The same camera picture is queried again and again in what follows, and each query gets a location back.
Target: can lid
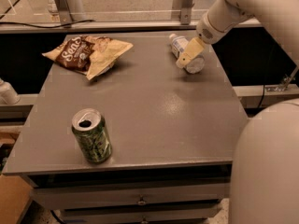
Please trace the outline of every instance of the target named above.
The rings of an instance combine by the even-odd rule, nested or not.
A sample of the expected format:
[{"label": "can lid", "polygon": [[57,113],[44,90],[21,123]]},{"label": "can lid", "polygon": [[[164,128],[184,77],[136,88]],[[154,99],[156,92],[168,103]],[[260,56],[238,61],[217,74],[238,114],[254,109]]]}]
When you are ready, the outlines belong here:
[{"label": "can lid", "polygon": [[95,109],[80,110],[72,119],[73,127],[78,131],[89,131],[101,121],[101,114]]}]

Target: drawer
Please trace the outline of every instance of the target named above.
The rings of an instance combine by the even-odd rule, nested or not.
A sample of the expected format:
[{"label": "drawer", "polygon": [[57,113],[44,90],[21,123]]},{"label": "drawer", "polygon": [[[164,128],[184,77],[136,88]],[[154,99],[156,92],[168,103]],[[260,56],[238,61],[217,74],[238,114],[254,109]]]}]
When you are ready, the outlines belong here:
[{"label": "drawer", "polygon": [[124,224],[155,222],[180,223],[214,217],[221,210],[219,203],[178,203],[143,207],[102,208],[97,210],[63,211],[60,218],[65,223]]},{"label": "drawer", "polygon": [[122,205],[148,205],[201,200],[220,200],[229,196],[229,183],[138,187],[71,187],[34,189],[31,197],[47,209],[78,209]]}]

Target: cable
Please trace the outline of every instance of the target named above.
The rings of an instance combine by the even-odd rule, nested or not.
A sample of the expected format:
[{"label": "cable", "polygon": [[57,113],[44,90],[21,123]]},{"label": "cable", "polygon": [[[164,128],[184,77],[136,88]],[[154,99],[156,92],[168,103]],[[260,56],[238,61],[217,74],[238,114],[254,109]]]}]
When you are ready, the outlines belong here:
[{"label": "cable", "polygon": [[60,25],[56,25],[56,26],[40,26],[40,25],[34,25],[34,24],[30,24],[30,23],[23,23],[23,22],[15,22],[15,21],[0,21],[0,25],[1,24],[6,24],[6,25],[23,25],[23,26],[31,26],[31,27],[35,27],[35,28],[60,28],[60,27],[65,27],[65,26],[71,26],[74,24],[78,24],[78,23],[83,23],[83,22],[92,22],[95,20],[82,20],[82,21],[73,21],[70,23],[66,23],[66,24],[60,24]]},{"label": "cable", "polygon": [[54,213],[53,210],[50,210],[50,212],[52,213],[53,217],[60,223],[60,224],[66,224],[65,222],[61,221],[57,215]]},{"label": "cable", "polygon": [[261,107],[262,102],[263,102],[263,99],[264,99],[265,83],[266,83],[266,80],[267,80],[267,78],[268,78],[268,69],[269,69],[269,65],[270,65],[271,58],[273,57],[273,53],[274,53],[275,47],[276,47],[276,43],[274,42],[274,43],[273,43],[273,46],[272,46],[272,48],[271,48],[270,54],[269,54],[269,58],[268,58],[268,61],[267,61],[267,66],[266,66],[265,74],[264,74],[264,78],[263,78],[263,94],[262,94],[262,98],[261,98],[261,100],[260,100],[260,102],[259,102],[257,108],[260,108],[260,107]]}]

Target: chip bag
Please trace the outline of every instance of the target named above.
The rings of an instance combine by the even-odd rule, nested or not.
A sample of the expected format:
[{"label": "chip bag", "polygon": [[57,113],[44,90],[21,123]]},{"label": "chip bag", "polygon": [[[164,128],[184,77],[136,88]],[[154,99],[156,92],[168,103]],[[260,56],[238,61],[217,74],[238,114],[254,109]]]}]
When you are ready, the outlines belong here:
[{"label": "chip bag", "polygon": [[116,60],[132,46],[131,43],[105,36],[81,35],[42,55],[91,80],[112,68]]}]

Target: drawer handle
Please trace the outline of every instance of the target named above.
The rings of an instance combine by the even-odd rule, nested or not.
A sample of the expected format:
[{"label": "drawer handle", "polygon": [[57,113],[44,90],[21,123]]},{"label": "drawer handle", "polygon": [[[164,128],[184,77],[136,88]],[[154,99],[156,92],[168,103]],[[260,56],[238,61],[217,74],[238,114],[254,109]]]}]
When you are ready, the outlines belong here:
[{"label": "drawer handle", "polygon": [[140,224],[149,224],[149,222],[146,220],[145,217],[143,217],[143,220],[140,222]]},{"label": "drawer handle", "polygon": [[138,205],[146,205],[147,202],[143,199],[143,196],[140,196],[140,200],[137,202]]}]

